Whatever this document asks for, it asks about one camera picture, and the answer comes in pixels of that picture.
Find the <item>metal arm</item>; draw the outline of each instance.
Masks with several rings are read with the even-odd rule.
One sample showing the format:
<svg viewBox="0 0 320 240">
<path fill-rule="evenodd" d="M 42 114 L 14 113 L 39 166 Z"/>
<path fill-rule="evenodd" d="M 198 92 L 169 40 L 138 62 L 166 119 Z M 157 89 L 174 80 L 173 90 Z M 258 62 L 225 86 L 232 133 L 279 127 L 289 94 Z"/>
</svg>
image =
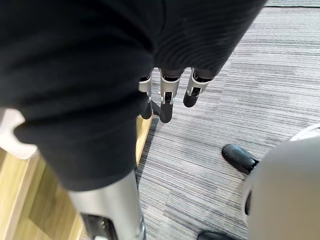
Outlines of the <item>metal arm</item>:
<svg viewBox="0 0 320 240">
<path fill-rule="evenodd" d="M 93 240 L 146 239 L 134 170 L 103 188 L 68 193 Z"/>
</svg>

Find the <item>gray carpet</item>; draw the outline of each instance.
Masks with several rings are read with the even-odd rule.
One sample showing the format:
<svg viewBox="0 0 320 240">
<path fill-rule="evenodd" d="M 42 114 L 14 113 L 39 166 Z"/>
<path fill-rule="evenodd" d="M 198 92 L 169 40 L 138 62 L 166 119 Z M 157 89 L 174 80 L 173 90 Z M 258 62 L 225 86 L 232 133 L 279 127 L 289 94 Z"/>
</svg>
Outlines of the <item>gray carpet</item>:
<svg viewBox="0 0 320 240">
<path fill-rule="evenodd" d="M 320 7 L 320 0 L 268 0 L 266 6 L 274 7 Z"/>
<path fill-rule="evenodd" d="M 320 122 L 320 9 L 265 8 L 193 108 L 183 105 L 189 74 L 172 121 L 153 120 L 142 155 L 147 239 L 195 240 L 202 229 L 246 239 L 246 177 L 223 160 L 221 148 L 236 143 L 263 157 Z M 152 76 L 159 103 L 159 72 Z"/>
</svg>

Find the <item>silver metal tube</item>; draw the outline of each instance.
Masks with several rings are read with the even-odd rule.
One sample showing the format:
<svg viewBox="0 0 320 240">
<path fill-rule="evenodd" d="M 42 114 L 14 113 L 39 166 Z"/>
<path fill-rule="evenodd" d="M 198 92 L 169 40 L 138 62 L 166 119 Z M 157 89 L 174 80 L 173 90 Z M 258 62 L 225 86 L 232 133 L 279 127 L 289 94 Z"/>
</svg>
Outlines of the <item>silver metal tube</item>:
<svg viewBox="0 0 320 240">
<path fill-rule="evenodd" d="M 160 79 L 160 93 L 161 93 L 161 103 L 165 103 L 166 100 L 166 93 L 172 93 L 170 104 L 174 104 L 175 97 L 177 95 L 178 87 L 179 87 L 179 81 L 180 76 L 175 81 L 169 81 L 166 80 L 163 74 L 161 73 L 161 79 Z"/>
<path fill-rule="evenodd" d="M 139 81 L 139 91 L 142 93 L 146 93 L 148 96 L 148 102 L 151 101 L 151 93 L 152 93 L 152 74 L 145 81 Z"/>
<path fill-rule="evenodd" d="M 134 171 L 106 187 L 69 191 L 69 196 L 79 213 L 112 221 L 117 240 L 145 239 L 145 224 Z"/>
</svg>

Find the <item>black sleeve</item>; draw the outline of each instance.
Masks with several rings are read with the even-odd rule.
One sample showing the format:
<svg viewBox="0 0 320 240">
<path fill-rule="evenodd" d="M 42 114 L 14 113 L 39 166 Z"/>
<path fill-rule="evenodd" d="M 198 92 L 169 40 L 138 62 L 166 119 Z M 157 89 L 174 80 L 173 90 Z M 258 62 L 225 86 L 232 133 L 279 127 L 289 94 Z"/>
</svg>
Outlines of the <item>black sleeve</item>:
<svg viewBox="0 0 320 240">
<path fill-rule="evenodd" d="M 149 2 L 0 3 L 0 106 L 22 112 L 16 136 L 69 190 L 106 186 L 135 165 L 138 84 L 162 26 Z"/>
</svg>

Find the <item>white plastic part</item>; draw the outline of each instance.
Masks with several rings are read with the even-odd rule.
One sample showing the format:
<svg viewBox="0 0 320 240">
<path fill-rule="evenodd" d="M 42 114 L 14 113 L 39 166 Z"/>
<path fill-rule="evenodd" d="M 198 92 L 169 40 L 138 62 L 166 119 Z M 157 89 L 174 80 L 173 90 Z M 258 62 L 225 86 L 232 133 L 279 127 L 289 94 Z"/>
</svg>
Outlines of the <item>white plastic part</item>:
<svg viewBox="0 0 320 240">
<path fill-rule="evenodd" d="M 14 129 L 25 122 L 20 111 L 12 108 L 0 109 L 0 148 L 18 159 L 27 160 L 37 151 L 37 146 L 20 142 L 14 135 Z"/>
<path fill-rule="evenodd" d="M 319 138 L 319 137 L 320 137 L 320 123 L 317 123 L 312 126 L 304 128 L 302 131 L 300 131 L 299 133 L 297 133 L 296 135 L 288 139 L 286 142 L 295 142 L 295 141 L 301 141 L 305 139 Z M 307 151 L 307 149 L 304 149 L 304 150 L 305 150 L 305 156 L 308 156 L 309 151 Z M 243 221 L 247 226 L 249 224 L 249 215 L 246 214 L 246 202 L 249 197 L 249 194 L 252 192 L 254 188 L 254 185 L 257 179 L 260 177 L 259 173 L 257 172 L 257 168 L 260 168 L 260 166 L 258 165 L 254 170 L 252 170 L 252 172 L 247 177 L 243 185 L 241 211 L 242 211 Z"/>
</svg>

